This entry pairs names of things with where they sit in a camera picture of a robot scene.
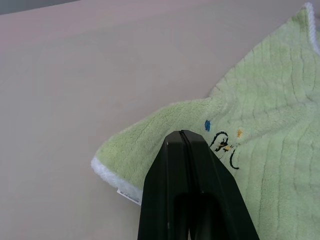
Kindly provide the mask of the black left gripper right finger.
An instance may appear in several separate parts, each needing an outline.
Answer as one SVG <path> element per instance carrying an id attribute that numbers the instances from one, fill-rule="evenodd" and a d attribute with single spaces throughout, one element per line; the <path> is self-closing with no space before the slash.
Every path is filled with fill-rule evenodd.
<path id="1" fill-rule="evenodd" d="M 235 178 L 204 138 L 183 130 L 194 181 L 191 240 L 260 240 Z"/>

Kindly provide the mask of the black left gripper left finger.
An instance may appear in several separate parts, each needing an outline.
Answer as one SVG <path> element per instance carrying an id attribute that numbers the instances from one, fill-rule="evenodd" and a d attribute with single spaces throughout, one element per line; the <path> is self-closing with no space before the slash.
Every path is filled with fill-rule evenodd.
<path id="1" fill-rule="evenodd" d="M 137 240 L 187 240 L 189 192 L 186 144 L 167 135 L 143 184 Z"/>

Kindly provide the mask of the green embroidered towel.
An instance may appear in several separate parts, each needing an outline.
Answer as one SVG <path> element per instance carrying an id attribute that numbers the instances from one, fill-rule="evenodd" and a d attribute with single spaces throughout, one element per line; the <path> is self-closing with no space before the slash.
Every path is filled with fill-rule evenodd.
<path id="1" fill-rule="evenodd" d="M 169 133 L 204 137 L 234 176 L 260 240 L 320 240 L 320 31 L 307 2 L 207 98 L 163 107 L 115 134 L 91 167 L 136 202 Z"/>

